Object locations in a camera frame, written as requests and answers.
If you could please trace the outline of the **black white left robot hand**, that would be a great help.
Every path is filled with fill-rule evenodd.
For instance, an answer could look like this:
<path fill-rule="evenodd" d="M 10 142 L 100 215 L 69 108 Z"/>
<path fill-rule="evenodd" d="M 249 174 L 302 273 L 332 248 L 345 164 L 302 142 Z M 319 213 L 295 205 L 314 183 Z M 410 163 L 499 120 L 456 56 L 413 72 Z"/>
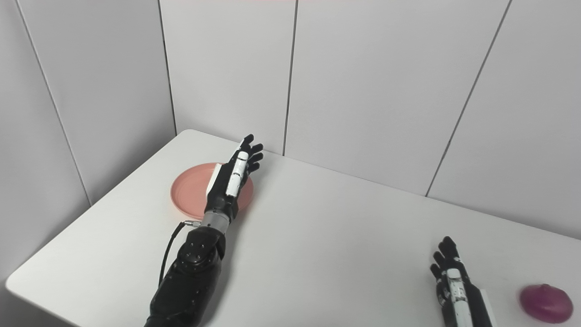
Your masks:
<path fill-rule="evenodd" d="M 255 136 L 247 135 L 239 143 L 230 160 L 215 167 L 206 195 L 205 214 L 220 214 L 229 223 L 239 211 L 238 197 L 253 172 L 264 158 L 263 145 L 253 144 Z"/>

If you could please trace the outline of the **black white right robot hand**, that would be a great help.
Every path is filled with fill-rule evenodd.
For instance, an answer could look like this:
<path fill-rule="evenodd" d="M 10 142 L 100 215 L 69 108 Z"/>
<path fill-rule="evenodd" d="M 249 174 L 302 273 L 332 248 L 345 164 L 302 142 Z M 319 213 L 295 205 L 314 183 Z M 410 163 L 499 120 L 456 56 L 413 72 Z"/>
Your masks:
<path fill-rule="evenodd" d="M 430 271 L 445 327 L 496 327 L 487 294 L 471 281 L 450 236 L 438 244 Z"/>

